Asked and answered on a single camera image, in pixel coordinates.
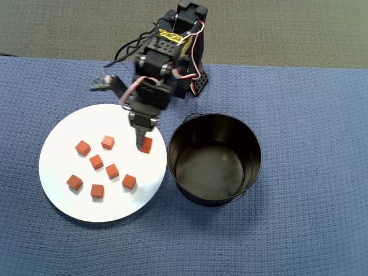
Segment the bucket handle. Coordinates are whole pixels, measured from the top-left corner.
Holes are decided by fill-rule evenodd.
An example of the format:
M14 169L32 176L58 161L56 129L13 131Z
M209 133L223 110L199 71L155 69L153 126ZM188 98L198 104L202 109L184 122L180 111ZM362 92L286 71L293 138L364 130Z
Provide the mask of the bucket handle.
M186 120L188 120L189 118L193 117L193 116L200 116L203 115L202 113L192 113L191 115L186 116L186 118L183 120L183 122L185 122Z

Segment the table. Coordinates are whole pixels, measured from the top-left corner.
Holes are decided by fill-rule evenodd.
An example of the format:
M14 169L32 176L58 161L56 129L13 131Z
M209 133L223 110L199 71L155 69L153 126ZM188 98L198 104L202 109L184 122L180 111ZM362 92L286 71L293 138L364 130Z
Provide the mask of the table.
M0 58L1 275L364 275L368 271L368 70L205 65L199 98L175 98L167 143L194 112L248 124L263 167L219 208L185 199L166 171L153 199L111 223L77 221L44 194L41 147L85 106L105 62ZM108 70L132 82L133 65Z

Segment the wooden block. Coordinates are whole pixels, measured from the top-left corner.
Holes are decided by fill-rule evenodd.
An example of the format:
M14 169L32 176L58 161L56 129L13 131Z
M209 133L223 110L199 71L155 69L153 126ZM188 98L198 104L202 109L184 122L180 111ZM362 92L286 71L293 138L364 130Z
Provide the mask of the wooden block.
M76 151L78 151L79 154L86 156L90 151L91 147L84 141L80 141L78 145L76 145Z
M67 181L67 184L69 185L69 187L78 191L81 185L83 184L83 181L79 177L76 177L74 174L72 174L69 180Z
M106 167L106 172L107 172L110 179L113 179L113 178L119 176L119 172L118 172L115 164L107 166Z
M124 180L122 181L122 185L128 189L133 189L134 185L136 184L136 178L132 177L131 175L127 174L124 178Z
M104 186L103 185L98 185L98 184L93 184L92 185L92 189L91 189L91 196L92 197L97 197L97 198L102 198L104 197Z
M151 147L152 147L152 139L148 137L143 138L143 146L140 151L145 154L148 154L151 151Z
M102 147L107 148L108 150L112 150L114 144L115 144L115 139L110 136L106 136L106 135L102 139L102 142L101 142Z
M95 170L98 170L99 168L103 167L104 164L99 157L99 155L95 155L92 158L90 158L91 164Z

